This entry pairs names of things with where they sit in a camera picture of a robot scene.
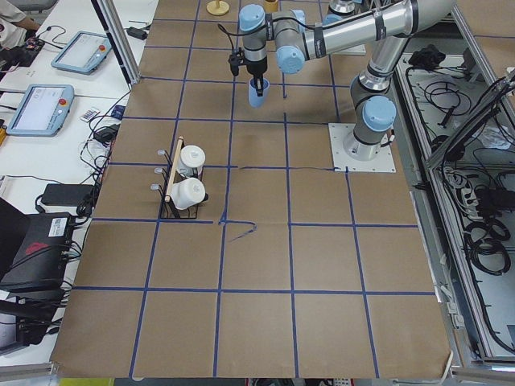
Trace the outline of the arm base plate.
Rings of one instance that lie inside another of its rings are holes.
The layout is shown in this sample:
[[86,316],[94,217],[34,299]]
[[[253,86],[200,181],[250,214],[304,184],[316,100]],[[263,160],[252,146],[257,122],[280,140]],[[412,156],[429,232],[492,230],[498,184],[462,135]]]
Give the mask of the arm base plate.
[[333,168],[339,172],[395,173],[389,138],[384,133],[381,142],[364,145],[354,136],[353,123],[329,123],[329,139]]
[[364,44],[354,47],[346,48],[340,52],[342,55],[366,55],[366,48]]

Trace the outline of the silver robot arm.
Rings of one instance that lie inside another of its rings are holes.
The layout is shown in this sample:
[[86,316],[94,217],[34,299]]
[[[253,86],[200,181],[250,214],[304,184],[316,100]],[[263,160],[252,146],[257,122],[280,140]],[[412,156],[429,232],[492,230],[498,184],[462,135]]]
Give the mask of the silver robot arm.
[[296,74],[309,60],[321,59],[344,49],[373,42],[373,55],[365,70],[351,84],[356,124],[344,137],[345,153],[358,161],[377,156],[381,141],[397,116],[394,103],[386,96],[391,76],[410,37],[434,26],[455,6],[453,1],[400,1],[350,15],[348,4],[332,1],[329,23],[308,26],[301,10],[268,13],[257,4],[241,8],[238,35],[242,47],[229,56],[233,75],[246,67],[253,79],[250,96],[265,92],[269,41],[275,44],[276,62],[284,74]]
[[356,9],[361,5],[361,0],[330,0],[328,3],[328,14],[340,17],[349,17],[356,13]]

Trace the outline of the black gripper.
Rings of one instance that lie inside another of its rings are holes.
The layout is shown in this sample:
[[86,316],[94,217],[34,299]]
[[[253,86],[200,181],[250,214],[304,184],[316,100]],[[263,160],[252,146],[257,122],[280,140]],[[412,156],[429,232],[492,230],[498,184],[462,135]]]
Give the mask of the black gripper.
[[249,74],[253,76],[254,84],[256,85],[257,92],[259,95],[262,94],[263,90],[263,79],[264,74],[267,71],[267,60],[252,61],[247,60],[246,68]]

